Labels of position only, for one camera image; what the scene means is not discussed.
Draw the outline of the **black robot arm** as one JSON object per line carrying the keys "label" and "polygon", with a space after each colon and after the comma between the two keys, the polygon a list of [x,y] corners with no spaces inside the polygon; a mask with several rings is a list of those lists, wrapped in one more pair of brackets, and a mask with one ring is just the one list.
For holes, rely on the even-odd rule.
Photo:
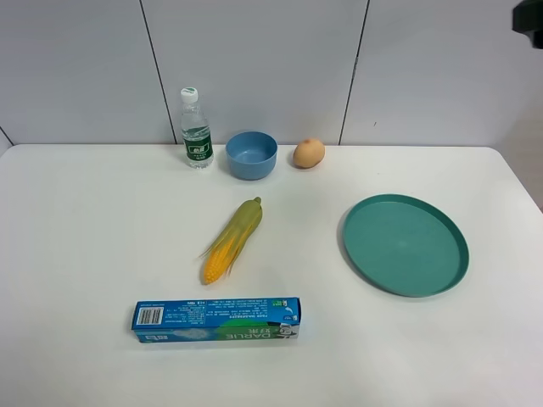
{"label": "black robot arm", "polygon": [[543,48],[543,0],[523,0],[512,10],[512,30],[530,39],[533,48]]}

